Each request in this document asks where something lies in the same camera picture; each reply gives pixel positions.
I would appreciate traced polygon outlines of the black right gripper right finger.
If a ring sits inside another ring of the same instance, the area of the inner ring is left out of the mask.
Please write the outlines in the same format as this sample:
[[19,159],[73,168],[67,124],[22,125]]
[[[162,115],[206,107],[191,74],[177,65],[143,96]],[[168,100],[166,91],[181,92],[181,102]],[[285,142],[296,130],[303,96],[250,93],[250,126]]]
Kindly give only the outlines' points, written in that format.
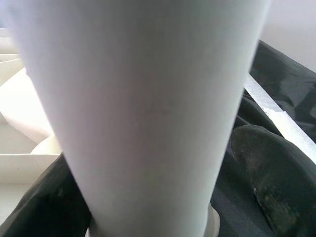
[[316,165],[294,144],[260,126],[235,128],[230,142],[272,230],[279,237],[314,237]]

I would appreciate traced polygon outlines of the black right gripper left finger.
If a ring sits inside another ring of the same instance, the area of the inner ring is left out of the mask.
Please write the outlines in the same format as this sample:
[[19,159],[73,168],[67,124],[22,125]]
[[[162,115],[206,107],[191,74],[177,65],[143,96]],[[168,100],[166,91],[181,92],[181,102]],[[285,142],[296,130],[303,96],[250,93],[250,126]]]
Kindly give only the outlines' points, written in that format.
[[83,237],[91,213],[61,154],[0,226],[2,237]]

